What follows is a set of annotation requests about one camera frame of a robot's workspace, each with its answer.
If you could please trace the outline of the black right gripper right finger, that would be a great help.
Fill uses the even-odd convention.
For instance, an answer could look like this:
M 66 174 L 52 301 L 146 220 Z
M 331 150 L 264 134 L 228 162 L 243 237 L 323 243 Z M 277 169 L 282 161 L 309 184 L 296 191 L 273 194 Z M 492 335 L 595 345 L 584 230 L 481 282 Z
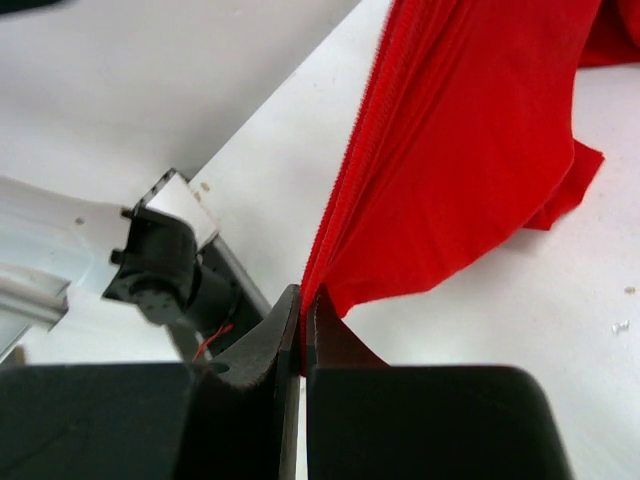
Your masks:
M 510 366 L 386 364 L 326 293 L 307 314 L 312 479 L 568 479 L 547 398 Z

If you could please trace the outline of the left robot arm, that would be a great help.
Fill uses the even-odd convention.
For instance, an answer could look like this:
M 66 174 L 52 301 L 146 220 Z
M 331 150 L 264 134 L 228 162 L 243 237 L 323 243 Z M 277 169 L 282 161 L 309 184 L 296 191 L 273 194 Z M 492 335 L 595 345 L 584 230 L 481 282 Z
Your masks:
M 238 339 L 269 303 L 220 236 L 185 178 L 169 171 L 131 207 L 1 180 L 1 316 L 16 326 L 54 329 L 79 288 L 133 305 L 175 338 L 210 340 L 220 326 Z

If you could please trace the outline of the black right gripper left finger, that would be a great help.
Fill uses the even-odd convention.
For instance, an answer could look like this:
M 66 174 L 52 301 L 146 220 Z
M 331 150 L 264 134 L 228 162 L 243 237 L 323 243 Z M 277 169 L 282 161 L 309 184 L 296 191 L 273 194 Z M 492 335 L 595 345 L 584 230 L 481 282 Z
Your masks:
M 300 293 L 206 363 L 1 372 L 5 479 L 279 479 L 295 473 Z

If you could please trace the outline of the red t-shirt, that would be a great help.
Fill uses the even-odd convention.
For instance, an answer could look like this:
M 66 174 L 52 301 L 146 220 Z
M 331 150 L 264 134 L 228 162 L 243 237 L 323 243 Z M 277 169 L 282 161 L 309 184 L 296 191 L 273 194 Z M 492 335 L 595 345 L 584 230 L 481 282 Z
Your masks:
M 428 291 L 583 200 L 578 70 L 639 59 L 635 1 L 396 1 L 301 282 L 300 327 Z

